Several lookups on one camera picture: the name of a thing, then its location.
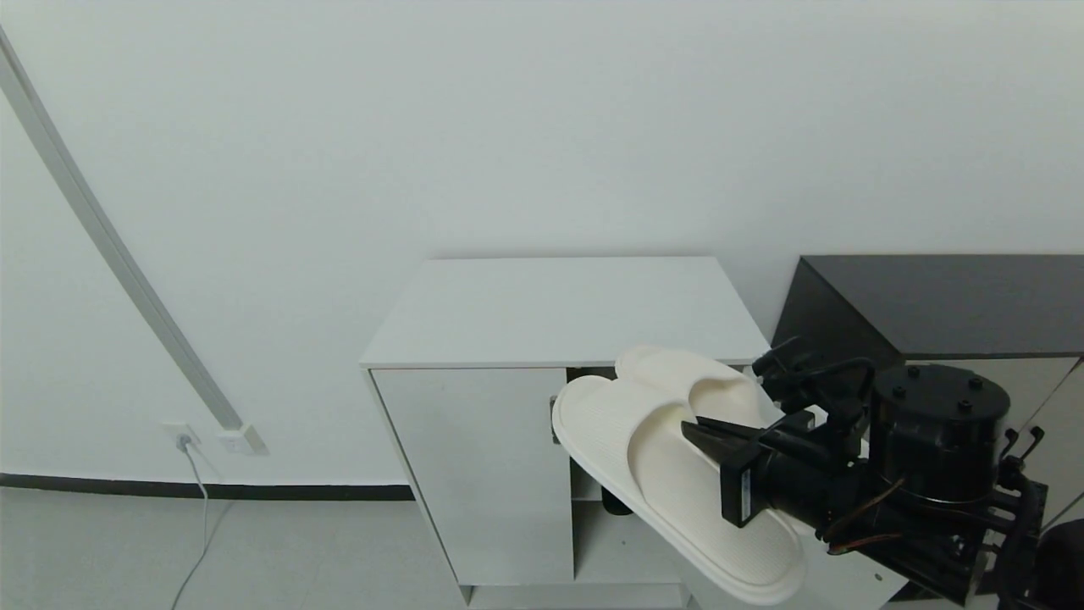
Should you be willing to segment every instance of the cable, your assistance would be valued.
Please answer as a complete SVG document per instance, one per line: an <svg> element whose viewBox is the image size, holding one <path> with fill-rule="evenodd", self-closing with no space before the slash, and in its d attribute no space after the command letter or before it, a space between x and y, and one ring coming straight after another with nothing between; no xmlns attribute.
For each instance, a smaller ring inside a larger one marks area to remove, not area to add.
<svg viewBox="0 0 1084 610"><path fill-rule="evenodd" d="M199 479L199 471L196 470L196 463L192 459L192 454L189 453L189 445L192 444L192 439L186 434L181 434L177 438L177 449L184 453L184 457L189 458L189 464L192 466L192 473L196 477L196 485L199 485L199 491L204 495L204 537L203 537L203 550L199 551L199 559L196 559L195 564L189 570L189 575L184 576L184 582L181 583L181 587L177 589L177 595L173 597L173 603L169 607L169 610L177 610L177 602L181 600L181 594L184 593L184 587L188 586L189 581L192 580L192 574L196 573L196 568L203 562L203 558L207 555L207 547L210 546L210 540L207 538L207 502L210 499L207 496L207 488L204 488L203 480ZM215 536L215 532L211 532L211 537Z"/></svg>
<svg viewBox="0 0 1084 610"><path fill-rule="evenodd" d="M881 543L885 541L894 541L896 538L902 538L902 537L903 534L877 534L874 536L851 541L849 543L828 545L828 555L844 555L851 553L856 548L866 546L868 544Z"/></svg>
<svg viewBox="0 0 1084 610"><path fill-rule="evenodd" d="M895 483L893 483L892 486L889 488L888 490L885 490L880 495L875 496L874 498L872 498L867 503L863 504L859 508L855 508L854 510L852 510L848 515L841 517L839 519L839 521L836 521L835 523L833 523L831 525L828 527L828 530L825 531L825 533L824 533L823 536L821 536L821 540L824 541L824 542L826 542L826 543L831 543L831 538L836 537L836 533L838 533L840 530L842 530L842 529L847 528L848 525L850 525L851 521L854 521L863 512L865 512L865 511L869 510L870 508L877 506L878 504L880 504L881 501L883 501L885 498L887 498L890 495L892 495L892 492L899 490L900 486L903 485L903 482L906 479L904 477L901 477L899 481L896 481Z"/></svg>
<svg viewBox="0 0 1084 610"><path fill-rule="evenodd" d="M1002 543L1002 551L997 555L997 562L994 564L994 579L997 581L997 598L1007 610L1018 610L1020 603L1009 590L1009 570L1012 569L1012 560L1023 538L1028 535L1031 522L1038 515L1038 497L1035 485L1019 471L1014 472L1002 483L1006 490L1018 490L1020 492L1020 512L1016 516L1012 530L1005 536Z"/></svg>

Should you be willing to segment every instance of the gray floor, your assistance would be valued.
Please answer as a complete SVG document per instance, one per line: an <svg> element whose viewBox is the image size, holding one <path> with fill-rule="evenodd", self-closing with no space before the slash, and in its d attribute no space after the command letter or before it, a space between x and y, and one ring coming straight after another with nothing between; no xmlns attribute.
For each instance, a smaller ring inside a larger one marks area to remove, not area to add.
<svg viewBox="0 0 1084 610"><path fill-rule="evenodd" d="M168 609L203 501L0 490L0 608ZM462 609L414 503L211 502L179 609Z"/></svg>

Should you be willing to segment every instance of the black cylindrical housing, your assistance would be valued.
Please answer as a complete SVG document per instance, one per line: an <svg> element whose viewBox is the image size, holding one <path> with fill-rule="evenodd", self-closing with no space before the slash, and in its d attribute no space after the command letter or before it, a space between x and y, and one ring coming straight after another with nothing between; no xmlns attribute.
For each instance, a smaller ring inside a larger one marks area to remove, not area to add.
<svg viewBox="0 0 1084 610"><path fill-rule="evenodd" d="M933 503L981 502L997 478L1009 397L971 372L940 365L880 373L870 402L869 467Z"/></svg>

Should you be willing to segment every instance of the black baseboard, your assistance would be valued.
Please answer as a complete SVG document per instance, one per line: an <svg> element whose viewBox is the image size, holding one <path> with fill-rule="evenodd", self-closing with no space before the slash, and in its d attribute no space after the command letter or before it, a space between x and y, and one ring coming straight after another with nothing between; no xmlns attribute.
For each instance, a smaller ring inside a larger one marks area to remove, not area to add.
<svg viewBox="0 0 1084 610"><path fill-rule="evenodd" d="M111 496L203 497L195 483L111 481L37 477L34 475L0 475L0 488ZM414 499L410 485L220 485L210 483L206 488L207 495L211 498L225 501L408 502Z"/></svg>

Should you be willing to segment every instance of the white slipper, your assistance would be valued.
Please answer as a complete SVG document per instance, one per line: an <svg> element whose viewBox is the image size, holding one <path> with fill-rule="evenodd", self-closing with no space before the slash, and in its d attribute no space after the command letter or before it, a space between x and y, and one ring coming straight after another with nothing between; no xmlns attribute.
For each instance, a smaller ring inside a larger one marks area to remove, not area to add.
<svg viewBox="0 0 1084 610"><path fill-rule="evenodd" d="M756 381L692 352L637 346L618 356L615 369L618 379L632 379L668 395L686 398L699 417L767 428L784 415ZM826 414L820 407L815 407L814 416L817 425L824 424ZM799 536L812 536L815 532L785 512L766 511L786 521Z"/></svg>
<svg viewBox="0 0 1084 610"><path fill-rule="evenodd" d="M801 543L774 511L738 529L722 518L719 466L681 433L688 404L630 379L581 377L562 390L553 429L580 467L715 585L758 606L792 596Z"/></svg>

